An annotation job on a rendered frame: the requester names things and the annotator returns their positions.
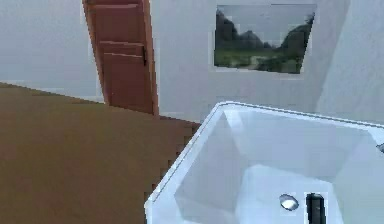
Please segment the reddish brown room door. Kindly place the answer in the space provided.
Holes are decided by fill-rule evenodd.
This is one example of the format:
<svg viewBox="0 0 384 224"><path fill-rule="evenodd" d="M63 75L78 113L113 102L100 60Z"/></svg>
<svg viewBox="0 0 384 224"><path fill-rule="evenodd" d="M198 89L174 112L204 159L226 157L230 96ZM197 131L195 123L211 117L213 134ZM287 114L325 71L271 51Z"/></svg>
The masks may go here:
<svg viewBox="0 0 384 224"><path fill-rule="evenodd" d="M104 102L154 114L147 4L148 0L82 0Z"/></svg>

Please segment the silver round drain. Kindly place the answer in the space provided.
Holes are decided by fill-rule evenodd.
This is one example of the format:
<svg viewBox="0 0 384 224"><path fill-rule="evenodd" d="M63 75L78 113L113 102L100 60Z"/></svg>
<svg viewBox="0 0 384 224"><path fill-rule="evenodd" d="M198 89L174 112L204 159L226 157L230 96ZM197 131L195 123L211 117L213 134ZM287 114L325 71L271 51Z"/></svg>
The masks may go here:
<svg viewBox="0 0 384 224"><path fill-rule="evenodd" d="M298 200L289 194L282 194L279 196L280 206L288 211L294 211L299 207Z"/></svg>

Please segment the framed landscape picture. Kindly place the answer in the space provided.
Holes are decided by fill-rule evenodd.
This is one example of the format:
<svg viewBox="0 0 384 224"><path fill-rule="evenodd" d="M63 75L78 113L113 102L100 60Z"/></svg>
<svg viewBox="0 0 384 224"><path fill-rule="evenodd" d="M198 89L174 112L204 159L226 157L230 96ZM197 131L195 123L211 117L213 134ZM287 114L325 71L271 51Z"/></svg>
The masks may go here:
<svg viewBox="0 0 384 224"><path fill-rule="evenodd" d="M217 6L213 65L300 73L316 9L288 3Z"/></svg>

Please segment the black narrow tool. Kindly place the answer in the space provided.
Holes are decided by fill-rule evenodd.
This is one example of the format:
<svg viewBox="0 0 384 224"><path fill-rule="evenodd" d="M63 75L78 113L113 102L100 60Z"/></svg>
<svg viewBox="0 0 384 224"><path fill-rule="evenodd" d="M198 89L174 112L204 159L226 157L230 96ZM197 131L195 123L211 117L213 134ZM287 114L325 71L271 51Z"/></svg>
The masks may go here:
<svg viewBox="0 0 384 224"><path fill-rule="evenodd" d="M306 211L309 224L326 224L325 203L322 195L309 193L306 196Z"/></svg>

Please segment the white bathtub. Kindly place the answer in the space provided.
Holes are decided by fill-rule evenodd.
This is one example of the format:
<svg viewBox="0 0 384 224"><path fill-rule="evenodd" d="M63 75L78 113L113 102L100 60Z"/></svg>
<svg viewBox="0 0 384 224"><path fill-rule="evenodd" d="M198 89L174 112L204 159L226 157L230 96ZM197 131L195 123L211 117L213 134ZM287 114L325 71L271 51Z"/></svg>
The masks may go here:
<svg viewBox="0 0 384 224"><path fill-rule="evenodd" d="M309 224L309 193L326 224L384 224L382 143L384 125L218 103L145 202L145 224Z"/></svg>

